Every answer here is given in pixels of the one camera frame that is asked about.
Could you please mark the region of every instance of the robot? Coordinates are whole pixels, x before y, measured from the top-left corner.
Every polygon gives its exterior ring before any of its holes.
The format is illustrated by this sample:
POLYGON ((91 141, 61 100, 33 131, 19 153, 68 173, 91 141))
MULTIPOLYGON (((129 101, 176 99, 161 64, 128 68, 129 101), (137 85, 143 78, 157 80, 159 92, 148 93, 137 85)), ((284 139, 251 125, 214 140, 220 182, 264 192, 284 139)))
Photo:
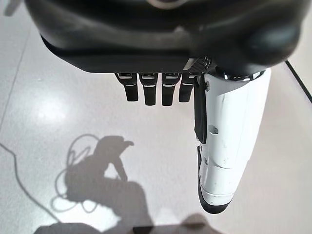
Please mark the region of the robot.
POLYGON ((128 101, 171 106, 194 89, 198 193, 231 202, 253 152, 270 67, 295 50, 310 0, 25 0, 46 47, 91 73, 115 73, 128 101))

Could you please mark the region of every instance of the tiled floor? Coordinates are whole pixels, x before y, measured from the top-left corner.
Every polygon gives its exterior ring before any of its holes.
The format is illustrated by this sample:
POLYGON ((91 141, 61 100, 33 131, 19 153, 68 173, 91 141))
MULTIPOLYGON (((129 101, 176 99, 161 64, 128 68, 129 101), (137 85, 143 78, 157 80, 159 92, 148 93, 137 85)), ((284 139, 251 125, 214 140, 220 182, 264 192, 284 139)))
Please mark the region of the tiled floor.
MULTIPOLYGON (((6 19, 7 35, 19 17, 29 22, 19 9, 6 19)), ((156 107, 127 103, 113 75, 74 68, 48 52, 34 26, 29 39, 24 30, 18 49, 1 44, 1 86, 5 80, 8 92, 0 93, 0 142, 17 166, 0 148, 3 233, 32 234, 60 221, 118 234, 188 218, 204 218, 222 234, 312 232, 312 104, 284 64, 273 68, 257 144, 234 200, 209 215, 197 196, 192 103, 166 108, 159 95, 156 107), (15 65, 6 65, 11 57, 15 65), (107 169, 105 178, 96 169, 107 169)), ((2 37, 5 45, 15 39, 2 37)), ((80 233, 70 224, 54 227, 80 233)))

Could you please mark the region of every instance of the black robotic finger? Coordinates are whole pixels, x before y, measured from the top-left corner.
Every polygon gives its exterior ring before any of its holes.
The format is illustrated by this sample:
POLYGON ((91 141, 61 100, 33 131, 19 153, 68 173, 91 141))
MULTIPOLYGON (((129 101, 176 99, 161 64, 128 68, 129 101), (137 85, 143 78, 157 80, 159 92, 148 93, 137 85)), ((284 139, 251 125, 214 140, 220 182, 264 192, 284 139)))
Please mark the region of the black robotic finger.
POLYGON ((124 86, 128 101, 138 101, 137 74, 115 73, 118 81, 124 86))
POLYGON ((179 102, 189 102, 191 93, 194 88, 194 80, 200 74, 196 73, 183 73, 182 82, 180 86, 179 102))
POLYGON ((144 89, 145 105, 154 106, 156 104, 158 73, 142 73, 139 74, 139 78, 144 89))
POLYGON ((179 73, 162 73, 162 105, 171 106, 176 84, 180 81, 179 73))

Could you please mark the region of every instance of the black cable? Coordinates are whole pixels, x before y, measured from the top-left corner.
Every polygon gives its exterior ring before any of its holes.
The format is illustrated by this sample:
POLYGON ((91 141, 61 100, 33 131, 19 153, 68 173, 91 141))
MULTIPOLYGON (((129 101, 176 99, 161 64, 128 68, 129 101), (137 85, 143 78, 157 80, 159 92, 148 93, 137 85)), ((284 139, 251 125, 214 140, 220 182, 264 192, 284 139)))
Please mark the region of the black cable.
POLYGON ((17 164, 17 157, 16 154, 9 150, 6 146, 4 146, 2 143, 0 143, 0 147, 2 147, 6 152, 11 154, 14 159, 14 173, 15 173, 15 179, 19 185, 19 187, 22 189, 22 191, 25 193, 25 195, 34 202, 38 207, 40 207, 42 210, 44 210, 52 219, 54 219, 56 222, 61 223, 61 221, 51 212, 49 211, 45 206, 43 206, 40 202, 38 202, 33 196, 30 195, 30 193, 27 191, 27 189, 24 187, 23 183, 20 180, 20 176, 18 174, 18 164, 17 164))
POLYGON ((310 94, 310 92, 308 91, 307 87, 304 85, 304 83, 302 82, 302 80, 300 79, 298 73, 295 71, 295 69, 293 68, 293 66, 291 65, 291 63, 287 60, 285 61, 286 65, 288 66, 288 68, 290 69, 290 71, 292 72, 293 76, 296 78, 296 80, 298 81, 299 85, 301 86, 301 88, 303 89, 303 92, 307 95, 308 99, 310 100, 310 102, 312 103, 312 96, 310 94))

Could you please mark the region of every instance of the floor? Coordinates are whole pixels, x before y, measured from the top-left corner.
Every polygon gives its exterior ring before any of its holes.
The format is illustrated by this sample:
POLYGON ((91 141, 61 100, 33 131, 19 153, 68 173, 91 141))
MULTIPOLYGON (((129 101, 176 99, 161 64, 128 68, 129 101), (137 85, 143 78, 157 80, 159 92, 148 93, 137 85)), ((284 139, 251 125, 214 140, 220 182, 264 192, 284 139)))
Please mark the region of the floor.
POLYGON ((192 103, 127 103, 112 74, 52 55, 23 6, 0 16, 0 28, 3 233, 118 234, 192 221, 211 234, 312 233, 312 104, 285 64, 273 68, 238 191, 210 215, 197 195, 192 103))
POLYGON ((301 80, 307 87, 310 94, 312 94, 312 76, 311 76, 311 53, 312 53, 312 6, 308 11, 307 17, 301 29, 300 43, 289 58, 292 66, 300 76, 301 80))

